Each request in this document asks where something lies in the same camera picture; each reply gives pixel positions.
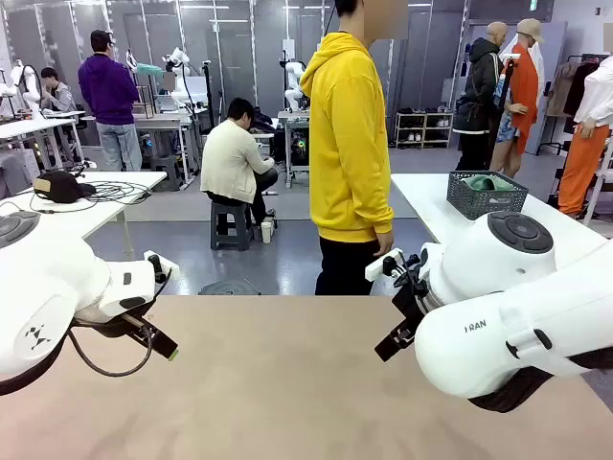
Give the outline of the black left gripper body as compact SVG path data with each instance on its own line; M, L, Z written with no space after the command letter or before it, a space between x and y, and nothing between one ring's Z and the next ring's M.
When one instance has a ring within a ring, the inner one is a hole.
M145 324L144 320L127 313L116 316L106 323L95 323L73 318L71 326L93 329L108 338L118 338L123 335L134 339L148 339L149 337L149 327Z

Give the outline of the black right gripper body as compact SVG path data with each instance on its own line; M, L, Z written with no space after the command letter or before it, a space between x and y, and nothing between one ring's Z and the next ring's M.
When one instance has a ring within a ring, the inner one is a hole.
M394 287L398 291L392 303L404 319L392 329L392 333L414 334L427 314L424 299L429 290L424 281L419 281L413 275L401 275L394 281Z

